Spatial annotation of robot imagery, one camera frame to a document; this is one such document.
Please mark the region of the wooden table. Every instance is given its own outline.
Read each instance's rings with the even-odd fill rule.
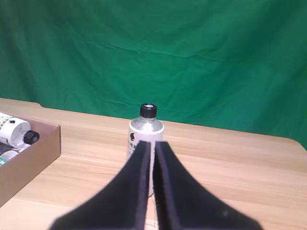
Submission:
[[[0,111],[62,126],[62,156],[0,208],[0,230],[43,230],[101,190],[126,160],[126,119],[0,99]],[[307,153],[265,135],[164,122],[168,141],[207,189],[267,230],[307,229]],[[154,226],[149,199],[146,229]]]

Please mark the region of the green fabric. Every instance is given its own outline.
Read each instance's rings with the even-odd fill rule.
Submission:
[[[306,0],[0,0],[0,97],[293,138]]]

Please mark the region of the white tube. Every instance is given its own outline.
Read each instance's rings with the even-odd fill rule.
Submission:
[[[24,144],[25,134],[30,132],[30,138],[26,139],[27,144],[33,144],[39,139],[39,134],[31,130],[29,122],[0,113],[0,142],[13,147]]]

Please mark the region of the green backdrop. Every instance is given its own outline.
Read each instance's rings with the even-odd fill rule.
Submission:
[[[293,138],[307,0],[0,0],[0,97]]]

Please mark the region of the bottle label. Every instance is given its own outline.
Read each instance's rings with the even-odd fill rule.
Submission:
[[[8,114],[0,113],[0,142],[18,146],[23,143],[23,135],[30,130],[31,126],[28,122],[13,117]]]
[[[0,166],[4,165],[6,162],[8,162],[6,159],[0,158]]]
[[[150,174],[149,174],[149,196],[154,193],[154,184],[153,184],[153,170],[154,170],[154,152],[155,152],[155,142],[163,140],[163,132],[164,126],[159,131],[155,132],[144,132],[135,129],[134,127],[129,125],[129,133],[128,133],[128,150],[127,150],[127,160],[133,154],[137,144],[140,140],[147,141],[151,143],[151,151],[150,151]]]

